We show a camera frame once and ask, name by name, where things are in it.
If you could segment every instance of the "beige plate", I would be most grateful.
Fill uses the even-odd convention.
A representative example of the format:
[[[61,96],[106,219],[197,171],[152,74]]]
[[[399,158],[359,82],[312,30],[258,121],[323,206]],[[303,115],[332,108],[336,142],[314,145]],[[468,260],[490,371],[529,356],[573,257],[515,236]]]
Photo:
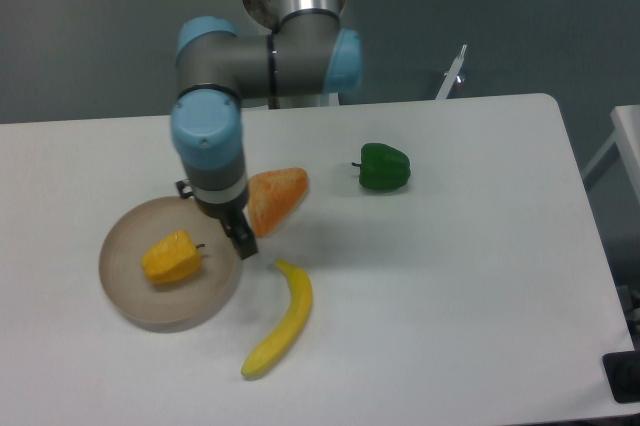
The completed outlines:
[[[194,244],[205,244],[199,249],[202,267],[183,281],[155,286],[140,260],[178,229],[187,230]],[[134,321],[177,323],[215,314],[235,286],[238,263],[220,223],[201,213],[193,200],[160,198],[132,209],[113,226],[100,252],[100,281],[113,304]]]

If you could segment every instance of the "banana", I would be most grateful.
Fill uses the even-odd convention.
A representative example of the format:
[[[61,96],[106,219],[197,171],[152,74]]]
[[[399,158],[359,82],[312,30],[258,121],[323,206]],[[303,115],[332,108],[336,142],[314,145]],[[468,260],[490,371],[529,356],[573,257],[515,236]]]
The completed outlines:
[[[277,259],[276,266],[287,278],[291,303],[280,323],[255,347],[242,365],[241,373],[248,379],[262,376],[278,362],[302,331],[311,311],[313,290],[307,273],[283,259]]]

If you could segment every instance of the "blue joint cap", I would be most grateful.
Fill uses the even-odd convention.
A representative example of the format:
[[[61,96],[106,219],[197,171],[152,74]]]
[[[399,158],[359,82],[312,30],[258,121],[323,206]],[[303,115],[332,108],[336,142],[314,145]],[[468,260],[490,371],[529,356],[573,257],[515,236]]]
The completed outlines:
[[[171,111],[171,139],[183,163],[202,170],[224,167],[242,153],[240,111],[220,91],[191,91]]]
[[[238,30],[226,19],[213,16],[200,16],[184,23],[178,35],[178,51],[176,60],[187,45],[196,38],[209,33],[229,33],[238,36]]]
[[[341,29],[333,47],[331,62],[324,78],[323,93],[351,91],[362,82],[360,36],[353,29]]]

